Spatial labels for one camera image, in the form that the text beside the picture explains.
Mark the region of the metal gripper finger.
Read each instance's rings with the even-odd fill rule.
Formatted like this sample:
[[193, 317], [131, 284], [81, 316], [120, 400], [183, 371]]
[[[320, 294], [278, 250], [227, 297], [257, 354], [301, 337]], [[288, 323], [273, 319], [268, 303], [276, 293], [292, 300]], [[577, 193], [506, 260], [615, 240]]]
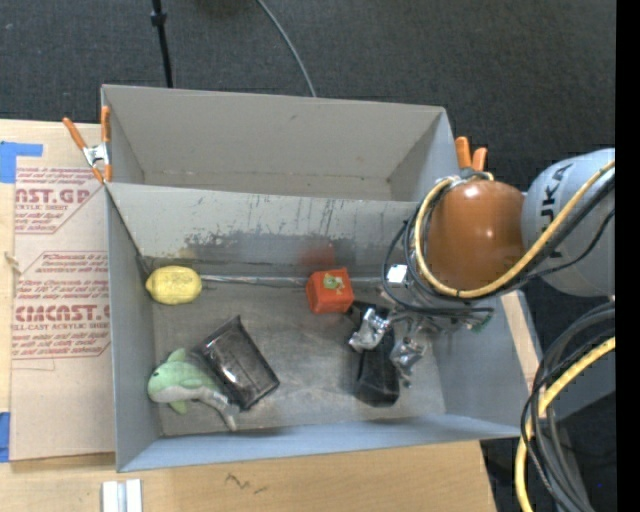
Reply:
[[388, 315], [386, 309], [374, 306], [353, 308], [351, 320], [355, 324], [355, 330], [348, 340], [350, 347], [358, 353], [375, 349], [391, 328]]
[[425, 352], [424, 344], [408, 336], [394, 343], [389, 358], [405, 388], [412, 386], [414, 366], [424, 357]]

